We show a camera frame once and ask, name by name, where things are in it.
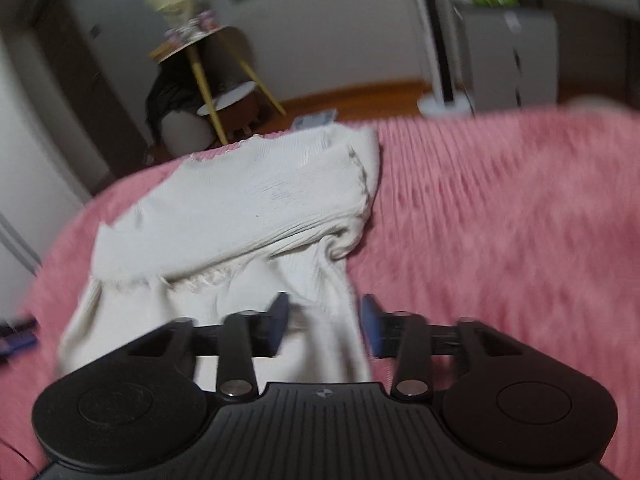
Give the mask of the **white ribbed knit sweater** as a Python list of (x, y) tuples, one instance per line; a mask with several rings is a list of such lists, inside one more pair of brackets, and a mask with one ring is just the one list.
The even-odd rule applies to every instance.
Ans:
[(370, 127), (253, 136), (189, 158), (96, 231), (88, 282), (58, 345), (68, 374), (176, 318), (218, 325), (293, 311), (258, 382), (366, 382), (347, 256), (361, 240), (381, 157)]

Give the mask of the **white round stool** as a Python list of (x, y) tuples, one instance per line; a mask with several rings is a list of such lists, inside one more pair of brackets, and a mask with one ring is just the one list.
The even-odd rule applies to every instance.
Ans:
[(167, 151), (175, 158), (205, 151), (214, 143), (212, 127), (198, 115), (171, 112), (160, 123)]

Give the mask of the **dark wooden door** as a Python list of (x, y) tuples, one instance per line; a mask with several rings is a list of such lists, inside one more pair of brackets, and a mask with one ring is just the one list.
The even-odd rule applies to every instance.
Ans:
[(89, 186), (96, 195), (141, 170), (148, 144), (104, 77), (66, 1), (43, 0), (32, 26), (73, 118), (105, 162)]

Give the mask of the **yellow legged side table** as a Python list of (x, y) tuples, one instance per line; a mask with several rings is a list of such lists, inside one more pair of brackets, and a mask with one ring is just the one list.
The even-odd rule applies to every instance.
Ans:
[(150, 53), (158, 68), (163, 62), (178, 58), (188, 61), (194, 73), (204, 104), (197, 110), (182, 110), (198, 115), (212, 127), (214, 143), (227, 145), (236, 130), (250, 132), (259, 115), (257, 91), (281, 115), (286, 111), (258, 78), (253, 67), (243, 58), (232, 41), (228, 28), (219, 26), (212, 32), (194, 29), (186, 42), (171, 37)]

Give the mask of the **grey bathroom scale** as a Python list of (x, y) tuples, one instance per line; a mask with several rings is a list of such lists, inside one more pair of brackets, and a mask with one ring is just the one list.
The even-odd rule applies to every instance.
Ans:
[(335, 122), (336, 118), (336, 108), (330, 108), (329, 110), (320, 110), (320, 112), (297, 116), (292, 122), (291, 129), (297, 131), (323, 127), (332, 124), (332, 122)]

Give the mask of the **black garment on stool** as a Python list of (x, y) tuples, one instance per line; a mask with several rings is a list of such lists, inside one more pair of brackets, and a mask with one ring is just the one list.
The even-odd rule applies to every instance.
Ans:
[(155, 145), (163, 143), (162, 121), (171, 112), (193, 112), (204, 104), (188, 61), (178, 58), (160, 64), (154, 84), (145, 99), (146, 124)]

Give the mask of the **grey drawer cabinet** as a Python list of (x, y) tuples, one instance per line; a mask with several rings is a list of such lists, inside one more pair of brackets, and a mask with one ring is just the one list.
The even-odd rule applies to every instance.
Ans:
[(456, 3), (462, 84), (475, 113), (553, 105), (559, 32), (552, 12)]

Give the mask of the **pink can on table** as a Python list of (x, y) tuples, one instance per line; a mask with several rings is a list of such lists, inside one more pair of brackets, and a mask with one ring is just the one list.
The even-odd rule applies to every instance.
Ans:
[(200, 12), (196, 18), (198, 19), (198, 27), (203, 32), (212, 32), (219, 27), (215, 13), (210, 9)]

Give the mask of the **cream wrapped flower bouquet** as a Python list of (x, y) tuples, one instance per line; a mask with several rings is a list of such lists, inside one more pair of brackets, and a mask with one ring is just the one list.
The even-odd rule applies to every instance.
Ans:
[(196, 29), (196, 4), (198, 0), (145, 0), (148, 8), (165, 20), (171, 37), (186, 42)]

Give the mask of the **white tower fan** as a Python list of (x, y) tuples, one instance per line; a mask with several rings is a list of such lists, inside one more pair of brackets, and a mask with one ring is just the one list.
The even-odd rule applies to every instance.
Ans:
[(413, 0), (418, 12), (420, 38), (426, 55), (431, 90), (416, 101), (423, 117), (439, 118), (469, 115), (471, 103), (454, 85), (445, 31), (437, 0)]

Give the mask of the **pink corduroy bedspread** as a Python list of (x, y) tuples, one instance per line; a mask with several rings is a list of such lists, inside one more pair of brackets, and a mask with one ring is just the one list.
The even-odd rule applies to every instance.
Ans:
[[(356, 313), (370, 292), (386, 310), (435, 324), (476, 318), (594, 378), (618, 408), (605, 467), (637, 478), (638, 116), (558, 109), (368, 127), (381, 166), (346, 259)], [(43, 465), (32, 406), (64, 375), (58, 345), (88, 282), (96, 231), (184, 160), (234, 148), (117, 182), (58, 237), (28, 296), (38, 346), (1, 371), (3, 478), (29, 479)]]

